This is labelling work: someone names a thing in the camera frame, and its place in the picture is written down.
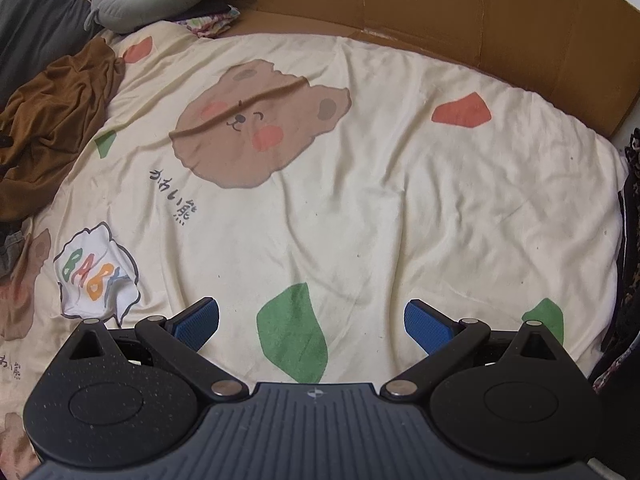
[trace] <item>brown blanket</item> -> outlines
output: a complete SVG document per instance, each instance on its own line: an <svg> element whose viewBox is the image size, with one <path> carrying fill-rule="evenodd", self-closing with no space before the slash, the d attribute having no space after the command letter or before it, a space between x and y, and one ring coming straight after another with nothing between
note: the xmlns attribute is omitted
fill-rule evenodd
<svg viewBox="0 0 640 480"><path fill-rule="evenodd" d="M0 114L0 222L26 218L53 200L103 126L124 66L102 38L94 38L11 96Z"/></svg>

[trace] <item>pink cheek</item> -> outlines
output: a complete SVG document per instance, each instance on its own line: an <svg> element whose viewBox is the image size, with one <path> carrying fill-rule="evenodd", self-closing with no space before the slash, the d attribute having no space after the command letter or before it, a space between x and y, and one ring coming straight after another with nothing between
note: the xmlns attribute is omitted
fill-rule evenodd
<svg viewBox="0 0 640 480"><path fill-rule="evenodd" d="M210 118L215 117L218 114L221 114L227 108L229 108L228 104L223 103L222 101L213 101L212 103L209 103L207 106L205 106L202 109L202 111L200 112L200 118L203 121L207 121Z"/></svg>
<svg viewBox="0 0 640 480"><path fill-rule="evenodd" d="M268 149L277 146L282 142L284 132L279 126L269 124L260 128L252 137L251 143L257 152L266 152Z"/></svg>

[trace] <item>cardboard box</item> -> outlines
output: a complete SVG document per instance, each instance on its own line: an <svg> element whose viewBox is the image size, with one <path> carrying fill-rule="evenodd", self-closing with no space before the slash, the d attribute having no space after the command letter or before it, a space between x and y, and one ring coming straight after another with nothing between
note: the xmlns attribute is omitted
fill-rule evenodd
<svg viewBox="0 0 640 480"><path fill-rule="evenodd" d="M640 92L640 12L625 0L226 1L260 11L235 34L338 34L453 60L539 93L606 137Z"/></svg>

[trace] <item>bedsheet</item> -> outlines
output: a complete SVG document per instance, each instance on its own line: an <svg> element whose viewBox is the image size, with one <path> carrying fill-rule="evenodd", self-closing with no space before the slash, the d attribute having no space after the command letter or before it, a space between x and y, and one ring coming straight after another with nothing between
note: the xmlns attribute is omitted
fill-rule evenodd
<svg viewBox="0 0 640 480"><path fill-rule="evenodd" d="M78 318L131 327L203 296L220 327L201 354L250 385L379 388L424 357L412 298L497 330L541 319L593 366L626 169L575 118L346 38L160 22L110 44L127 70L109 118L24 227L32 320L0 346L5 433Z"/></svg>

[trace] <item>blue rubber pad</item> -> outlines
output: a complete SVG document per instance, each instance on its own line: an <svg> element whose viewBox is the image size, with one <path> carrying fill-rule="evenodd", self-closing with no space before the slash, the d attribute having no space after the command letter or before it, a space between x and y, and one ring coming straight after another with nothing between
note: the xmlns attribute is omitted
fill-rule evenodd
<svg viewBox="0 0 640 480"><path fill-rule="evenodd" d="M216 300L210 300L178 322L173 336L197 352L218 329L219 322L218 304Z"/></svg>
<svg viewBox="0 0 640 480"><path fill-rule="evenodd" d="M454 336L450 327L411 302L404 308L404 329L427 354L433 354Z"/></svg>

